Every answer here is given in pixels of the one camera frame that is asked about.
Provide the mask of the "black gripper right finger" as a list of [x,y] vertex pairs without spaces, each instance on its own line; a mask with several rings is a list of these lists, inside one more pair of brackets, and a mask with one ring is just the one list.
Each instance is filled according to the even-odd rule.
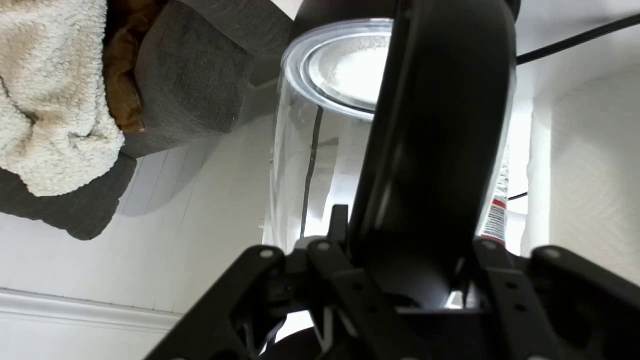
[[640,288],[561,247],[467,253],[495,360],[640,360]]

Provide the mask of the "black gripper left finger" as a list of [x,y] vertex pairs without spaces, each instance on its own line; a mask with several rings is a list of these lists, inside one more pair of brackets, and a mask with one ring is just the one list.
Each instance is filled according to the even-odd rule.
[[143,360],[358,360],[311,245],[245,248]]

